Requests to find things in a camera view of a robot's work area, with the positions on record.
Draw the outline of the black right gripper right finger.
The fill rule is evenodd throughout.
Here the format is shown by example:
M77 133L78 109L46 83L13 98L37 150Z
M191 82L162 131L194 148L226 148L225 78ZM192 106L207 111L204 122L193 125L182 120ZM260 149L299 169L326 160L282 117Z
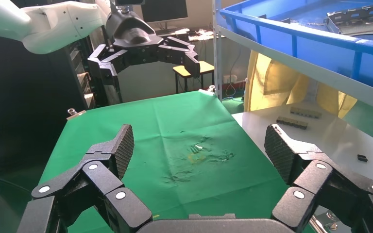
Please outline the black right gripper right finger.
M265 152L288 189L272 218L299 233L322 206L354 233L373 233L373 180L336 164L316 145L266 129Z

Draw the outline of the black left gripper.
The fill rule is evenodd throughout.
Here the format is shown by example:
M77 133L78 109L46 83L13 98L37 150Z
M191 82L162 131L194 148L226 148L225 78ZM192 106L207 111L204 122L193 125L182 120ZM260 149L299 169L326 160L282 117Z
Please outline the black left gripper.
M123 103L118 74L128 66L159 60L184 66L194 78L200 76L195 45L172 36L163 40L133 11L111 12L106 32L112 46L98 45L87 59L97 106Z

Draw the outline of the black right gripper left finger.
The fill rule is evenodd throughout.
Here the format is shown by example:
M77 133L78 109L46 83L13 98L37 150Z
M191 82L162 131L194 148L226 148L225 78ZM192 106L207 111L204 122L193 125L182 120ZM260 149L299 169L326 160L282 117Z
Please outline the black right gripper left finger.
M95 208L115 233L135 233L152 220L150 209L122 178L134 151L131 125L92 145L69 170L33 189L18 232L66 233L82 212Z

